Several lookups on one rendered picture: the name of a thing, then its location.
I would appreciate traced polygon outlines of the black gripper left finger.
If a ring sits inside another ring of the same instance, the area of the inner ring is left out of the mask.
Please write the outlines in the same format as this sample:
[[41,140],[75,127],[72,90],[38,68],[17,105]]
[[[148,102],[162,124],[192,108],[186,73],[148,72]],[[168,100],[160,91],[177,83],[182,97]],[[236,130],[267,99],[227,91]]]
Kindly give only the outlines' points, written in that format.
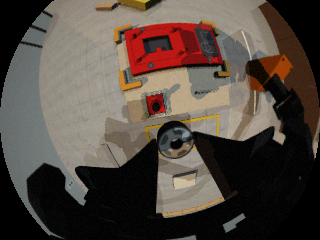
[[153,139],[120,168],[79,165],[75,172],[88,189],[125,193],[148,215],[147,219],[156,219],[157,169],[159,151]]

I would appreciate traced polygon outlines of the yellow rectangular block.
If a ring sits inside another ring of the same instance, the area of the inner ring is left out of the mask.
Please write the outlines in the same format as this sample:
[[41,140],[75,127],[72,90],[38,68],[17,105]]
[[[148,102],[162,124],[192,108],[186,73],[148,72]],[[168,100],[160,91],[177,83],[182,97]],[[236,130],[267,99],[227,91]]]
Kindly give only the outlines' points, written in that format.
[[133,7],[144,9],[152,8],[153,5],[159,4],[161,0],[117,0],[117,3],[133,5]]

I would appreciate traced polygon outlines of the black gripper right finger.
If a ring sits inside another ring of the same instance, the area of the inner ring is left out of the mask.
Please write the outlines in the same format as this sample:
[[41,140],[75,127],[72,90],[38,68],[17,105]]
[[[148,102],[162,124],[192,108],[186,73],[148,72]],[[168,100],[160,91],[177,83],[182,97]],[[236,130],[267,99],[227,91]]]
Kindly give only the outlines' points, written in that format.
[[256,149],[273,140],[273,135],[275,127],[269,127],[245,141],[209,136],[199,131],[193,132],[196,151],[199,151],[201,160],[207,165],[225,201],[239,193],[236,187],[239,187],[240,181],[243,180]]

